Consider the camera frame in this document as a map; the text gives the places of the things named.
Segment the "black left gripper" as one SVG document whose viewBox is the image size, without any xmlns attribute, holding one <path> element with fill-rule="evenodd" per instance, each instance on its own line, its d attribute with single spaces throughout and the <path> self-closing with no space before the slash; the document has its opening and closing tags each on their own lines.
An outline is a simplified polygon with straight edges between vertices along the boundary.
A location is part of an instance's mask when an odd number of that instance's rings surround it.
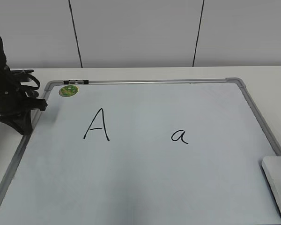
<svg viewBox="0 0 281 225">
<path fill-rule="evenodd" d="M 33 69 L 0 68 L 0 122 L 21 135 L 30 135 L 33 131 L 31 111 L 47 108 L 46 100 L 38 97 L 40 81 L 33 72 Z"/>
</svg>

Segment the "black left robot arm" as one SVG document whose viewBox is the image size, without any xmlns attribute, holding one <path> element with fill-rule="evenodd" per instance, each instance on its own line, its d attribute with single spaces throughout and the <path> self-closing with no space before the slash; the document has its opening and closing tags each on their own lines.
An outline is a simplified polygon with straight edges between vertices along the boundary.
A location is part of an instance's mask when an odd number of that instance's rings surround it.
<svg viewBox="0 0 281 225">
<path fill-rule="evenodd" d="M 38 98 L 40 82 L 32 72 L 9 68 L 0 37 L 0 122 L 22 135 L 32 133 L 31 111 L 47 107 L 46 100 Z"/>
</svg>

